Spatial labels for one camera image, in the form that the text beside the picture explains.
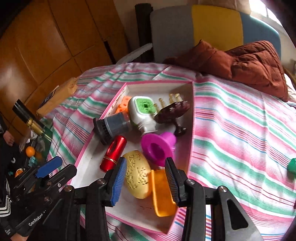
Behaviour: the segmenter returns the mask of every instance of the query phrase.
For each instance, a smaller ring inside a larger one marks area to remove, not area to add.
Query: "green toy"
[[[138,98],[136,99],[137,109],[142,114],[156,114],[156,109],[150,99]]]
[[[288,171],[296,175],[296,158],[293,158],[288,164]]]

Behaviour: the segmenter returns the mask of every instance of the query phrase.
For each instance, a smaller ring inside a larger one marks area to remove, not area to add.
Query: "orange toy block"
[[[121,101],[121,104],[118,105],[117,110],[116,110],[115,113],[119,113],[119,112],[122,112],[122,111],[126,111],[128,113],[128,102],[129,102],[130,99],[131,99],[130,96],[124,96],[122,101]]]

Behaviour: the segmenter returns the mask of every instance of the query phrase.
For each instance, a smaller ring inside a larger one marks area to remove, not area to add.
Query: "gold pin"
[[[159,102],[161,104],[161,108],[164,108],[166,105],[165,105],[165,102],[163,101],[163,99],[159,98],[158,100],[159,100]]]
[[[155,107],[155,109],[156,109],[156,111],[157,111],[157,113],[158,113],[158,112],[159,112],[159,107],[158,107],[158,105],[155,103],[153,106]]]
[[[179,93],[175,94],[175,98],[178,102],[183,101]]]
[[[172,93],[170,93],[169,102],[170,102],[170,104],[175,102],[174,101],[174,95]]]

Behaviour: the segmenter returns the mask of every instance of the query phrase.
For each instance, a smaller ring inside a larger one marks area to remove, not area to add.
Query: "orange plastic piece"
[[[124,96],[121,104],[118,105],[117,110],[115,113],[126,111],[128,113],[128,102],[131,99],[130,96]]]
[[[19,174],[23,173],[24,171],[22,169],[17,169],[15,172],[15,177],[17,177]]]
[[[173,201],[165,170],[151,170],[153,206],[158,217],[174,215],[177,211]]]

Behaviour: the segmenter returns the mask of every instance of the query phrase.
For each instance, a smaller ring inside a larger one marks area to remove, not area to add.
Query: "wooden cabinet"
[[[128,54],[113,0],[32,0],[15,17],[0,39],[0,112],[17,139],[17,99],[35,114],[57,85],[112,64],[105,44],[115,61]]]

